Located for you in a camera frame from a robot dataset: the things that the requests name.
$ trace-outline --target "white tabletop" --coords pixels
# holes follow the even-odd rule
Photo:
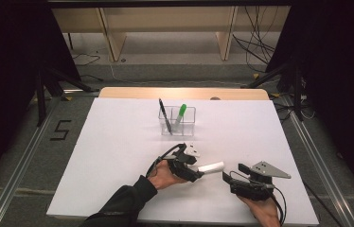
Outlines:
[[[185,103],[196,108],[194,136],[161,135],[157,99],[95,99],[47,214],[88,217],[121,185],[132,185],[139,175],[145,175],[156,157],[176,144],[192,142],[201,153],[196,166],[223,161],[224,171],[229,172],[238,171],[238,163],[252,166],[265,161],[289,173],[291,179],[274,178],[287,202],[285,225],[318,224],[272,101],[163,102],[165,106]],[[283,206],[280,194],[274,194]],[[138,220],[257,223],[248,207],[230,193],[220,172],[159,191]]]

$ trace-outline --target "green marker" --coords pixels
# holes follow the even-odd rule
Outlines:
[[[181,105],[180,111],[178,112],[177,119],[176,119],[176,121],[174,122],[174,127],[175,127],[175,128],[178,128],[178,127],[179,127],[180,122],[181,122],[181,119],[183,118],[185,112],[186,112],[186,104],[183,104],[183,105]]]

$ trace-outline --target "gray carpet floor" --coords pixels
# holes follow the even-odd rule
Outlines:
[[[239,88],[254,80],[253,71],[245,65],[87,65],[79,67],[82,81],[95,88],[106,86],[142,86],[142,87],[223,87]],[[259,88],[268,93],[276,93],[278,78],[272,79]],[[68,83],[62,83],[64,89],[73,89]],[[18,185],[9,207],[1,220],[0,226],[78,226],[81,220],[56,219],[45,214],[55,193],[61,176],[67,166],[73,148],[78,140],[85,118],[90,110],[94,96],[86,94],[69,95],[54,107],[36,152],[30,161],[27,172]],[[53,102],[47,95],[47,104]],[[275,98],[275,103],[283,104],[282,98]],[[312,109],[304,110],[312,114]],[[280,118],[287,116],[287,111],[278,112]],[[13,142],[0,160],[0,194],[8,183],[12,172],[23,155],[29,140],[36,131],[38,107],[31,100],[24,116],[24,122],[14,135]],[[69,130],[65,140],[53,141],[51,138],[62,137],[55,129],[61,120],[68,120],[62,126]],[[340,159],[334,144],[316,113],[312,119],[305,119],[312,140],[327,163],[334,180],[339,185],[354,213],[354,176]],[[292,150],[303,180],[313,189],[338,219],[339,215],[333,205],[327,190],[306,152],[292,120],[282,121],[282,127]],[[323,208],[314,195],[309,193],[310,201],[320,221],[320,226],[337,226],[333,218]],[[148,226],[169,226],[166,224],[148,224]]]

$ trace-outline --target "black tape marking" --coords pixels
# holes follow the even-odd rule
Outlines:
[[[64,136],[62,138],[50,138],[50,141],[65,140],[69,130],[59,130],[60,124],[63,123],[63,122],[71,122],[71,120],[60,120],[59,123],[57,123],[57,127],[54,130],[54,132],[64,132]]]

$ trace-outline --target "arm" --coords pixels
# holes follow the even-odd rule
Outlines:
[[[248,205],[255,218],[263,227],[280,226],[277,208],[272,198],[269,198],[266,201],[251,201],[241,196],[237,197]]]
[[[135,226],[139,212],[157,190],[185,182],[170,172],[168,162],[164,160],[148,179],[140,176],[133,186],[121,186],[99,212],[87,218],[80,227]]]

